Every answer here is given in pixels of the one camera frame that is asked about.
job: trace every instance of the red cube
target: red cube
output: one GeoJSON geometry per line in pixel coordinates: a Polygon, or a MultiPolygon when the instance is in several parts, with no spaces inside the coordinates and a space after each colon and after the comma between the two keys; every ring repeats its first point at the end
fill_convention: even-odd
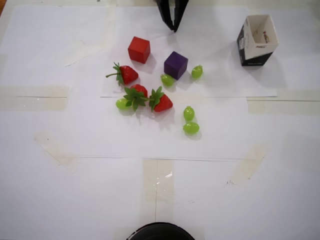
{"type": "Polygon", "coordinates": [[[134,36],[128,47],[128,52],[131,60],[145,64],[150,55],[150,42],[134,36]]]}

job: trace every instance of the cardboard box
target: cardboard box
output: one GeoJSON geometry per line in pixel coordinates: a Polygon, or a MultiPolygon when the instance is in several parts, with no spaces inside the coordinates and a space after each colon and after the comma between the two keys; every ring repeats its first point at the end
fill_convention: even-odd
{"type": "Polygon", "coordinates": [[[263,66],[279,45],[271,16],[247,16],[237,44],[242,66],[263,66]]]}

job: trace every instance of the black circular object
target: black circular object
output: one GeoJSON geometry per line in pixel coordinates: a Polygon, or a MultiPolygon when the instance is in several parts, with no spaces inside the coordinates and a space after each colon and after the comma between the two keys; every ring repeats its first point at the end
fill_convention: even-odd
{"type": "Polygon", "coordinates": [[[195,240],[189,233],[174,224],[155,222],[135,231],[127,240],[195,240]]]}

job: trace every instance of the green stem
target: green stem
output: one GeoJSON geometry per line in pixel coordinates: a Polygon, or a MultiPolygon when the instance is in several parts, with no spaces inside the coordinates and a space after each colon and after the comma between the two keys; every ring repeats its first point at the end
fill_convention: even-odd
{"type": "Polygon", "coordinates": [[[108,78],[108,77],[110,77],[110,76],[113,76],[113,75],[119,75],[120,73],[118,72],[118,73],[112,73],[112,74],[109,74],[109,75],[107,75],[107,76],[105,76],[106,78],[108,78]]]}
{"type": "Polygon", "coordinates": [[[146,101],[154,101],[154,99],[150,99],[150,98],[147,98],[147,97],[141,97],[141,99],[143,99],[143,100],[146,100],[146,101]]]}

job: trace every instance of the purple cube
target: purple cube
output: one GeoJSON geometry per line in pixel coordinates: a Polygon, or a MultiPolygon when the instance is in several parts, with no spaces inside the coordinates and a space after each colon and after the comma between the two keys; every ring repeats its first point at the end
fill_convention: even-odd
{"type": "Polygon", "coordinates": [[[187,70],[188,58],[173,51],[164,62],[164,73],[178,80],[187,70]]]}

